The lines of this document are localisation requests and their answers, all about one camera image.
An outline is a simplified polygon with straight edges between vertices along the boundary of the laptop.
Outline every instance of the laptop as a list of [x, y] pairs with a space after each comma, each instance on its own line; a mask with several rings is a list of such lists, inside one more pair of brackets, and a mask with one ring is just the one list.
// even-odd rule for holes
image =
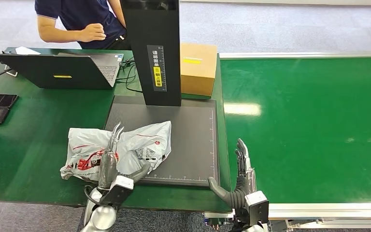
[[123, 54], [0, 54], [0, 61], [40, 88], [112, 89]]

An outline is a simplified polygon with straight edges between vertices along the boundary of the navy polo shirt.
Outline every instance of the navy polo shirt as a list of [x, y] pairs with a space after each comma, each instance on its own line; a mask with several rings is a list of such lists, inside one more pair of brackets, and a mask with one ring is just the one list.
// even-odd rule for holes
[[60, 17], [67, 30], [83, 30], [92, 23], [102, 24], [106, 39], [79, 42], [83, 49], [107, 48], [118, 36], [126, 33], [120, 21], [109, 11], [107, 0], [35, 0], [35, 10], [40, 16]]

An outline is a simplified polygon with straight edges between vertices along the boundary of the laptop keyboard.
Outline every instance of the laptop keyboard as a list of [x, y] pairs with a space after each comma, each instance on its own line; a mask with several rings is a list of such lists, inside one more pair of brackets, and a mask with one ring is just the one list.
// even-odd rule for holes
[[106, 80], [113, 81], [117, 67], [118, 66], [99, 66], [98, 68]]

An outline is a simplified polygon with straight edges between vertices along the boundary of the robotic finger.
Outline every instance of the robotic finger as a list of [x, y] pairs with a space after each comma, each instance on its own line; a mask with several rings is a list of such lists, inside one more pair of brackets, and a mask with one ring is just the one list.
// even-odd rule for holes
[[264, 231], [261, 224], [268, 222], [269, 201], [262, 191], [257, 191], [255, 170], [251, 167], [248, 148], [241, 139], [237, 141], [235, 154], [238, 164], [235, 190], [233, 192], [226, 191], [212, 177], [208, 178], [210, 189], [234, 209], [232, 231]]
[[108, 147], [101, 156], [99, 168], [99, 185], [91, 193], [85, 186], [87, 205], [85, 209], [84, 224], [81, 232], [107, 232], [116, 221], [116, 213], [121, 204], [133, 192], [134, 184], [145, 177], [150, 169], [150, 163], [132, 174], [122, 174], [117, 170], [117, 158], [114, 151], [116, 141], [119, 139], [124, 127], [118, 123], [109, 140]]

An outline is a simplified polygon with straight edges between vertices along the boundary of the black vertical panel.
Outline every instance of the black vertical panel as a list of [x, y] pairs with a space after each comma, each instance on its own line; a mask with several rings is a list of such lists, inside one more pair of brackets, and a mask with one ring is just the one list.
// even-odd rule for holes
[[[178, 0], [121, 0], [121, 4], [145, 103], [180, 106]], [[166, 91], [155, 91], [148, 45], [164, 47]]]

